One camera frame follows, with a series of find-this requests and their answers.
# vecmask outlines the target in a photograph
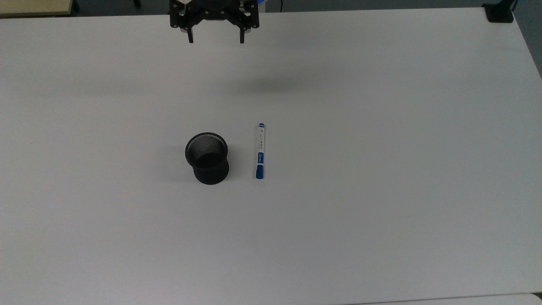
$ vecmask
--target black bracket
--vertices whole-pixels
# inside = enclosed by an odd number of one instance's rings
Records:
[[[244,43],[244,34],[247,31],[260,27],[257,0],[245,0],[243,4],[239,0],[223,0],[221,3],[225,5],[222,7],[217,7],[216,1],[209,1],[211,4],[206,5],[206,1],[208,0],[192,0],[183,4],[170,0],[170,26],[185,31],[190,43],[194,43],[192,28],[202,20],[228,20],[239,27],[241,43]]]
[[[494,23],[512,23],[514,21],[514,15],[510,6],[514,0],[502,0],[497,4],[483,4],[482,7],[486,9],[486,16],[489,22]]]

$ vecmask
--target whiteboard marker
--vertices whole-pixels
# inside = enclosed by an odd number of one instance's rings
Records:
[[[256,178],[263,179],[263,146],[266,135],[266,126],[263,123],[258,125],[258,164],[256,166]]]

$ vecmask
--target black mesh cup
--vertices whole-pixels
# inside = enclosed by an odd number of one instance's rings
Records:
[[[184,155],[197,180],[203,184],[215,185],[228,176],[228,146],[217,134],[204,132],[195,135],[188,141]]]

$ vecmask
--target cup rim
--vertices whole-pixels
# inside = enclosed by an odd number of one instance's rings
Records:
[[[190,162],[190,159],[188,158],[188,147],[190,146],[190,143],[192,143],[192,141],[194,141],[197,137],[201,137],[201,136],[204,136],[204,135],[212,135],[212,136],[215,136],[217,138],[219,138],[222,143],[224,144],[224,148],[225,148],[225,152],[224,152],[224,156],[222,158],[222,161],[217,165],[217,166],[214,166],[212,168],[201,168],[201,167],[197,167],[195,164],[193,164],[192,162]],[[189,141],[188,143],[186,144],[186,147],[184,148],[184,157],[186,158],[186,161],[188,162],[188,164],[190,166],[192,166],[194,169],[198,169],[198,170],[215,170],[219,167],[221,167],[223,164],[224,164],[224,161],[226,161],[227,157],[228,157],[228,145],[226,144],[226,141],[224,140],[223,137],[221,137],[220,135],[217,135],[216,133],[214,132],[202,132],[200,134],[197,134],[195,136],[193,136]]]

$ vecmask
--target blue marker cap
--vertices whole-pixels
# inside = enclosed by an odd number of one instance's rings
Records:
[[[258,165],[256,168],[256,178],[263,179],[263,165]]]

